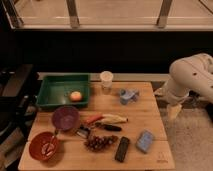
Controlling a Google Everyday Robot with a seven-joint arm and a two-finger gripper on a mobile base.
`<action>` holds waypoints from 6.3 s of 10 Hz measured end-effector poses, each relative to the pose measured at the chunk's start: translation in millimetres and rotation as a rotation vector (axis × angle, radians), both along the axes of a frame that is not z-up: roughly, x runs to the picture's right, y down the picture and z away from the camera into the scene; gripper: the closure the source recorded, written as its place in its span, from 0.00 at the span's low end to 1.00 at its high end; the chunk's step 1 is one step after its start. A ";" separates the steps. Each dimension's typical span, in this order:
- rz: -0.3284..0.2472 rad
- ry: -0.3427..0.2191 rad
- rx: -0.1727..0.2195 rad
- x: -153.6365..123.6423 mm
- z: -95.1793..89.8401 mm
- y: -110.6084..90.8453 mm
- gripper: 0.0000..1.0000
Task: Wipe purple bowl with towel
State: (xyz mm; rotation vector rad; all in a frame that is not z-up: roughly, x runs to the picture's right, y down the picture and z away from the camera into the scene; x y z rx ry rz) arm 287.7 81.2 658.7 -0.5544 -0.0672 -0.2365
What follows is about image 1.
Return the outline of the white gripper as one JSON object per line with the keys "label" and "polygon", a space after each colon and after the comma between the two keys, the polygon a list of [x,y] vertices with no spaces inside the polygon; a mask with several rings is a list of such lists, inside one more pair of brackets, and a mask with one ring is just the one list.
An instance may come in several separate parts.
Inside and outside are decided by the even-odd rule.
{"label": "white gripper", "polygon": [[170,120],[174,120],[182,110],[181,104],[186,100],[186,97],[185,96],[178,97],[169,94],[165,96],[165,99],[168,102],[167,105],[168,118]]}

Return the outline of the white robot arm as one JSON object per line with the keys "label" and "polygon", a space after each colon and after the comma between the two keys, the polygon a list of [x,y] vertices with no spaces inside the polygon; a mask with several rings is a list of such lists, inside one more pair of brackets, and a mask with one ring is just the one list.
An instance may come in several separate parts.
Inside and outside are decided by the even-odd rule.
{"label": "white robot arm", "polygon": [[194,91],[213,103],[213,57],[199,53],[175,60],[169,67],[169,79],[162,86],[167,113],[174,120],[182,103]]}

